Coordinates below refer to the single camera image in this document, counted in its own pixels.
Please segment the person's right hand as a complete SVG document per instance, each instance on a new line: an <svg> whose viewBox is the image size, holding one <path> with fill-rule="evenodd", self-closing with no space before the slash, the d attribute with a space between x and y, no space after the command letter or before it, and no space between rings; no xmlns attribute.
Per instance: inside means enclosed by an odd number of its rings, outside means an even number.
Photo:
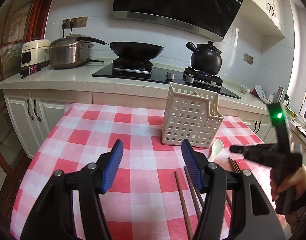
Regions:
<svg viewBox="0 0 306 240"><path fill-rule="evenodd" d="M271 198L275 202L278 200L280 194L287 191L289 188L295 188L294 200L299 199L306 191L306 167L303 165L296 172L288 174L281 184L275 181L274 168L270 170L270 186Z"/></svg>

